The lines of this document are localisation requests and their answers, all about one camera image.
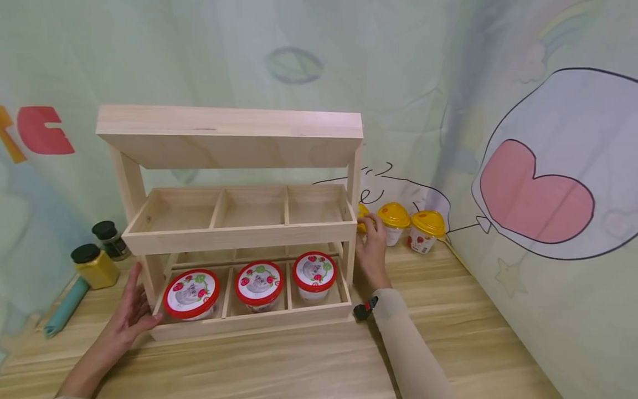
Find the wooden table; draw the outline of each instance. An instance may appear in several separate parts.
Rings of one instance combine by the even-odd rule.
[[[404,243],[389,248],[387,267],[459,398],[560,397],[443,243],[427,255]],[[115,287],[89,292],[56,337],[44,339],[43,323],[25,337],[3,366],[0,398],[55,394],[115,309],[126,270]],[[137,346],[106,378],[99,399],[400,397],[374,322]]]

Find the yellow lid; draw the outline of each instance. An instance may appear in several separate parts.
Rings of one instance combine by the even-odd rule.
[[[362,218],[368,213],[370,213],[370,211],[367,210],[366,206],[359,202],[359,213],[357,214],[357,218]]]
[[[391,202],[382,206],[377,212],[383,224],[395,229],[407,229],[410,226],[410,215],[401,204]]]
[[[364,204],[359,203],[359,213],[357,213],[357,218],[362,218],[366,216],[370,211],[367,210]],[[359,234],[367,234],[366,225],[363,223],[357,224],[357,232]]]
[[[445,235],[445,221],[436,211],[421,211],[412,215],[412,225],[422,232],[434,237]]]

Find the teal cloth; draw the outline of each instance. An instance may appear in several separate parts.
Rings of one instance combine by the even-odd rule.
[[[57,307],[53,316],[44,326],[44,335],[47,338],[51,338],[62,331],[88,290],[89,284],[82,277],[78,277],[75,284],[60,302],[60,306]]]

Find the yogurt cup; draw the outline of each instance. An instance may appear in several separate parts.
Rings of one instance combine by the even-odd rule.
[[[370,211],[367,210],[364,204],[359,203],[359,213],[357,213],[357,219],[366,216]],[[366,225],[363,223],[357,224],[357,234],[367,234]]]
[[[376,215],[379,216],[385,227],[387,246],[395,246],[403,231],[410,226],[410,215],[398,202],[390,202],[382,206]]]
[[[164,312],[173,319],[193,321],[214,317],[219,310],[219,282],[212,271],[189,270],[164,291]]]
[[[412,215],[408,246],[419,253],[427,253],[437,239],[445,237],[445,221],[436,211],[421,211]]]
[[[279,266],[266,260],[244,266],[235,279],[235,294],[253,313],[268,312],[283,289]]]
[[[319,303],[337,280],[337,265],[322,252],[306,252],[295,261],[292,278],[304,302]]]

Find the beige sleeve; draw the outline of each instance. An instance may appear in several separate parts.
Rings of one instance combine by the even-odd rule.
[[[453,398],[452,386],[408,315],[397,290],[375,291],[373,314],[403,399]]]

